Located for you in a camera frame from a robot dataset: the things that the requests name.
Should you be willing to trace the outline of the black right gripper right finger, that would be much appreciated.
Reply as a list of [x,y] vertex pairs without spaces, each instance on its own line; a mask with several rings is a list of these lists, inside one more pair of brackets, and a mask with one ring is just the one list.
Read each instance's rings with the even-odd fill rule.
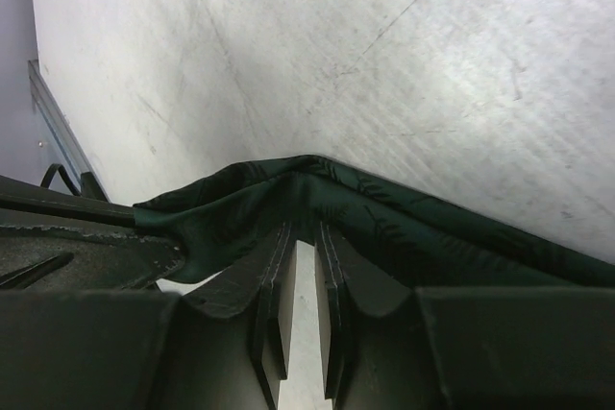
[[411,289],[315,234],[325,396],[337,409],[610,409],[614,293]]

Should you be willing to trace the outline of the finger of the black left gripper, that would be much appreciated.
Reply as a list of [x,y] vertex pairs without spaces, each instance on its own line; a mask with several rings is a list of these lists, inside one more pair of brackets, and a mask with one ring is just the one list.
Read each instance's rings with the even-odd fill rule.
[[4,290],[146,289],[184,264],[181,244],[139,229],[127,206],[1,180]]

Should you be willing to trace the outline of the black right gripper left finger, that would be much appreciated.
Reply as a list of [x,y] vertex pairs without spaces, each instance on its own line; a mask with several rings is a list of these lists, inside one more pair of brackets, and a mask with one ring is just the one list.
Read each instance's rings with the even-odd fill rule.
[[1,287],[5,409],[273,409],[287,376],[294,230],[187,295]]

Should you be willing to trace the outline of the dark green tie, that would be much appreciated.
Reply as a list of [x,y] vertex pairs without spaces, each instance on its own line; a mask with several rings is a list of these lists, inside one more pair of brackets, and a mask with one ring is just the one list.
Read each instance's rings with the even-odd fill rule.
[[327,157],[235,163],[134,214],[184,244],[180,283],[225,270],[287,222],[308,244],[322,226],[340,231],[409,287],[614,284],[610,263]]

